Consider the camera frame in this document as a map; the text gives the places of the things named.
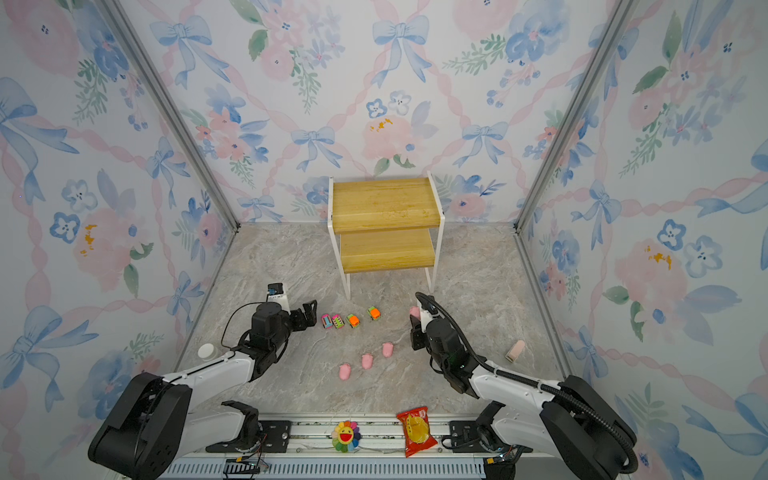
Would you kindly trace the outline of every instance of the gray marble surface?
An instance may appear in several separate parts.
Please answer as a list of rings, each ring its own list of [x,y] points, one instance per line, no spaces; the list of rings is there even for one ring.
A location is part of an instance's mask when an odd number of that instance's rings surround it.
[[[447,224],[435,299],[452,313],[480,355],[499,365],[545,379],[561,379],[509,224]],[[408,311],[414,293],[427,293],[423,269],[352,275],[352,300],[345,298],[324,224],[244,225],[235,236],[218,280],[193,332],[181,367],[200,363],[197,348],[219,345],[230,314],[261,301],[268,283],[283,282],[291,308],[318,301],[318,324],[293,333],[285,356],[260,379],[232,388],[215,404],[235,399],[265,413],[396,413],[426,405],[430,412],[477,414],[488,403],[459,395],[429,367],[429,354],[411,350]],[[382,318],[372,321],[375,305]],[[256,306],[232,319],[224,343],[234,345],[250,325]],[[324,329],[322,313],[355,313],[361,326]],[[504,354],[519,339],[523,354],[511,364]],[[390,358],[382,343],[395,344]],[[364,370],[361,358],[373,354]],[[339,366],[352,367],[349,380]]]

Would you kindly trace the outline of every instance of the floral wallpaper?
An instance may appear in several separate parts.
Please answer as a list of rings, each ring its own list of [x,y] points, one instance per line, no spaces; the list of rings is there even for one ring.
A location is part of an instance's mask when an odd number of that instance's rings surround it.
[[[0,478],[101,478],[88,443],[173,369],[232,231],[90,2],[4,0],[0,41]]]
[[[324,221],[330,176],[431,171],[449,221],[509,222],[614,0],[123,7],[241,221]]]
[[[573,370],[637,432],[633,478],[768,478],[767,22],[640,0],[525,225]]]

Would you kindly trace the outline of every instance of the red snack bag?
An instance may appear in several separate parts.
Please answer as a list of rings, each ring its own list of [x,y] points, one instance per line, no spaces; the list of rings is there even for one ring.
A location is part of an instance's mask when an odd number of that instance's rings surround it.
[[[406,458],[437,445],[437,440],[429,434],[429,417],[426,407],[399,413],[397,419],[402,422],[402,429],[406,433]]]

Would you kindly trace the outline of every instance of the wire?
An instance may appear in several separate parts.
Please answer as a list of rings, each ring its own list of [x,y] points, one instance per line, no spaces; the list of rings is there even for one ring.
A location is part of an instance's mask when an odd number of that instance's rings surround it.
[[[133,478],[138,478],[138,473],[136,472],[136,461],[138,460],[138,456],[139,456],[138,451],[139,451],[139,441],[141,440],[141,433],[144,431],[144,427],[147,426],[151,413],[154,411],[155,406],[157,406],[157,402],[160,400],[160,397],[163,395],[163,392],[168,390],[170,387],[174,386],[174,382],[180,379],[181,377],[182,376],[179,375],[175,379],[163,385],[162,388],[160,388],[160,391],[157,392],[157,394],[152,399],[152,403],[149,405],[149,409],[147,410],[147,414],[144,417],[144,420],[141,421],[141,426],[139,426],[139,432],[138,434],[136,434],[136,443],[134,444],[134,462],[133,462],[134,474],[132,475]]]
[[[622,450],[624,450],[624,454],[627,456],[627,460],[629,461],[628,464],[623,465],[621,467],[621,470],[619,470],[620,473],[634,473],[637,471],[637,456],[634,454],[634,450],[632,449],[632,444],[629,443],[626,438],[616,430],[613,425],[608,423],[607,420],[605,420],[603,417],[599,416],[597,412],[595,412],[590,406],[588,406],[586,403],[582,402],[581,400],[575,398],[573,395],[570,395],[566,392],[563,392],[560,389],[556,389],[555,387],[541,384],[540,382],[537,382],[536,380],[529,379],[524,376],[515,375],[512,372],[507,372],[506,370],[502,369],[495,369],[491,367],[488,363],[486,363],[483,359],[481,359],[477,353],[472,349],[472,346],[469,344],[469,340],[467,340],[467,337],[464,335],[464,332],[462,332],[461,327],[458,326],[456,321],[453,319],[450,313],[448,313],[448,310],[443,308],[439,303],[434,301],[434,299],[429,298],[424,293],[416,292],[416,299],[421,302],[422,305],[431,304],[434,306],[450,323],[451,326],[453,326],[454,330],[458,333],[459,339],[461,339],[462,343],[464,343],[464,347],[467,349],[469,354],[472,356],[473,359],[484,369],[488,370],[489,372],[493,372],[495,375],[504,377],[506,379],[514,380],[516,382],[520,382],[527,386],[532,386],[540,389],[543,392],[550,393],[554,395],[555,397],[558,397],[560,400],[563,400],[567,403],[570,403],[575,410],[583,412],[587,417],[595,421],[598,425],[600,425],[608,434],[610,434],[614,440],[619,444]]]
[[[239,312],[239,311],[240,311],[240,309],[241,309],[241,308],[243,308],[244,306],[249,306],[249,305],[256,305],[257,303],[266,303],[266,302],[251,302],[251,303],[245,303],[244,305],[240,305],[240,306],[238,306],[238,307],[237,307],[237,310],[235,310],[234,312],[232,312],[232,315],[230,315],[230,319],[229,319],[229,320],[227,320],[227,324],[224,326],[224,331],[221,333],[221,340],[219,340],[219,343],[221,344],[221,346],[222,346],[222,347],[224,347],[225,349],[233,349],[233,348],[235,348],[235,347],[233,347],[233,346],[227,346],[227,345],[224,345],[224,335],[227,333],[227,329],[230,327],[230,322],[232,321],[232,317],[233,317],[233,316],[235,316],[235,313]]]

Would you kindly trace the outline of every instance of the wooden shelf board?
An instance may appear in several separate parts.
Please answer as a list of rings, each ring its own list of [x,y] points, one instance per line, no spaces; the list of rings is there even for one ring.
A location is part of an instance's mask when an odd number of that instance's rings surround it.
[[[347,233],[341,236],[345,273],[400,270],[435,265],[429,230]]]
[[[333,183],[337,234],[439,226],[440,210],[428,178]]]

